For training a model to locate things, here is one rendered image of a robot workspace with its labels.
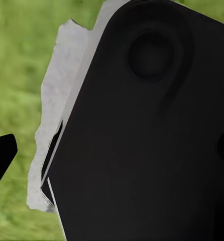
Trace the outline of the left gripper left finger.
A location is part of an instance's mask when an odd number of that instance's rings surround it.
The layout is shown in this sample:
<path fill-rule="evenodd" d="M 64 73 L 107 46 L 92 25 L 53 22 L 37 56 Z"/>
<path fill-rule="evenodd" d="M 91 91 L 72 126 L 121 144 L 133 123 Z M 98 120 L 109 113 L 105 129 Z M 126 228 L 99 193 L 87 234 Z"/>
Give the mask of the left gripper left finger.
<path fill-rule="evenodd" d="M 18 152 L 14 134 L 0 137 L 0 180 Z"/>

